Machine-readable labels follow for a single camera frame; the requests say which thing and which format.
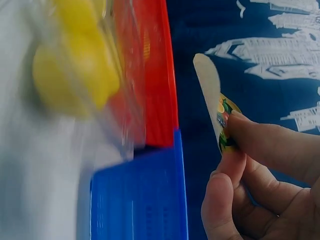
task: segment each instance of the navy blue cloth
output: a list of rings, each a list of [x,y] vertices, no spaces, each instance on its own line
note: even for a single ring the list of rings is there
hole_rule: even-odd
[[[253,121],[297,131],[294,119],[281,118],[316,107],[320,101],[318,3],[308,0],[304,6],[292,7],[290,1],[284,6],[272,4],[273,0],[261,2],[265,3],[167,0],[191,240],[206,239],[200,209],[210,173],[221,159],[194,70],[194,55],[211,49],[208,56],[219,73],[221,92]],[[319,135],[316,126],[301,129]],[[275,175],[305,186],[283,174]]]

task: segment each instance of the blue plastic box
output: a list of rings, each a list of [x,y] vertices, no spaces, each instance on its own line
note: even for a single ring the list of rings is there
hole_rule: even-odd
[[[180,132],[173,148],[93,176],[90,232],[92,240],[188,240]]]

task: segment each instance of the white print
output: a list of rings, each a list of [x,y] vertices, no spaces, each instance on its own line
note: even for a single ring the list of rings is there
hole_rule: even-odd
[[[250,0],[251,3],[269,4],[270,10],[296,13],[313,14],[319,12],[316,0]]]
[[[288,116],[280,120],[294,120],[298,132],[305,132],[317,128],[320,131],[320,101],[315,107],[291,111]]]
[[[241,4],[241,2],[239,2],[239,0],[236,0],[236,5],[238,6],[238,8],[240,9],[240,18],[244,18],[244,12],[245,12],[245,10],[246,10],[246,7],[245,6],[243,6],[242,4]]]
[[[256,64],[244,72],[262,79],[320,80],[320,34],[300,30],[283,37],[248,37],[225,41],[205,53]]]
[[[270,22],[277,29],[294,29],[294,30],[314,30],[320,29],[320,15],[319,14],[294,14],[282,13],[268,17]]]
[[[299,117],[306,117],[306,116],[314,116],[316,114],[320,114],[320,111],[318,111],[318,107],[311,107],[307,109],[297,110],[297,111],[291,111],[288,116],[281,117],[280,120],[288,120],[288,119],[295,119]]]

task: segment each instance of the hand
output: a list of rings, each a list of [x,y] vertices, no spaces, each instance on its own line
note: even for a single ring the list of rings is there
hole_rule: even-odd
[[[228,130],[240,150],[223,154],[207,184],[201,216],[208,239],[320,239],[320,136],[258,124],[237,112]],[[279,182],[267,167],[312,188]]]

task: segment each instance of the fingernail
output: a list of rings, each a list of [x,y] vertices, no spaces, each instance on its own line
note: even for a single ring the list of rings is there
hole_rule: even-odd
[[[237,110],[232,110],[231,114],[240,118],[240,119],[250,121],[249,118],[247,118],[246,116],[244,116],[242,113],[238,112]]]
[[[213,178],[214,175],[216,175],[217,173],[218,173],[218,171],[217,171],[217,170],[214,170],[214,171],[210,174],[210,178],[209,178],[209,179]]]

